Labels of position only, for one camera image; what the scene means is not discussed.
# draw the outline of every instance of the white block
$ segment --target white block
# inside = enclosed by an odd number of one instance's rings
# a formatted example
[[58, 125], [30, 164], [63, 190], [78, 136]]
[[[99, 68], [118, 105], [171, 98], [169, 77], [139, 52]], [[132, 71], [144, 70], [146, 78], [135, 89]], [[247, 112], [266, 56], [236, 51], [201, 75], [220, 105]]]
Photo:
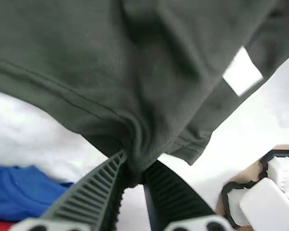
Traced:
[[268, 178], [289, 198], [289, 157], [274, 157], [268, 162]]
[[240, 208], [255, 231], [289, 231], [289, 199], [271, 179], [246, 192]]

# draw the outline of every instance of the folded clothing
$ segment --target folded clothing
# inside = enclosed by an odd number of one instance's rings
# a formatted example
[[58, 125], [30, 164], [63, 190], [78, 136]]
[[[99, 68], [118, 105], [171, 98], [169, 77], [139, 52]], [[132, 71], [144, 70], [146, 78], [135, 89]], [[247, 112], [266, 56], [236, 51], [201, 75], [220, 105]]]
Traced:
[[71, 185], [52, 181], [35, 166], [0, 167], [0, 220], [37, 218]]

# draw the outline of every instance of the red fabric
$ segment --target red fabric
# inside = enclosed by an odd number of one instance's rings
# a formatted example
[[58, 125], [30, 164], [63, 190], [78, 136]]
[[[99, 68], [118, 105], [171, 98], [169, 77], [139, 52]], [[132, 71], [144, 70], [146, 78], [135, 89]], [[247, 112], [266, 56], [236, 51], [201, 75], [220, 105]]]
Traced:
[[0, 231], [7, 231], [14, 223], [0, 221]]

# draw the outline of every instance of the blue fabric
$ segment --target blue fabric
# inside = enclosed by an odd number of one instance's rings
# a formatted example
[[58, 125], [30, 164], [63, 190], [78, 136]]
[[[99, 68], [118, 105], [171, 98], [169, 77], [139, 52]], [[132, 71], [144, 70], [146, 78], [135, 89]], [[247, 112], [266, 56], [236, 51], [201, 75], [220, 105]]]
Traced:
[[0, 220], [38, 218], [72, 183], [56, 183], [35, 166], [0, 167]]

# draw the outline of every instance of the olive green fabric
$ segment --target olive green fabric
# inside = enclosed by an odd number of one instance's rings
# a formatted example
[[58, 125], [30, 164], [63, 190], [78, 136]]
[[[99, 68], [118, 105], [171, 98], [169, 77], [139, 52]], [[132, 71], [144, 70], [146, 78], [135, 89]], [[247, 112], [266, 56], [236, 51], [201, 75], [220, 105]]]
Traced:
[[275, 5], [245, 43], [245, 48], [262, 73], [263, 81], [238, 97], [222, 79], [177, 140], [168, 147], [167, 153], [193, 164], [208, 144], [212, 132], [289, 58], [289, 0]]
[[257, 49], [274, 7], [274, 0], [0, 0], [0, 91], [106, 155], [124, 149], [134, 172], [164, 151], [191, 164], [244, 100], [221, 76], [240, 46]]

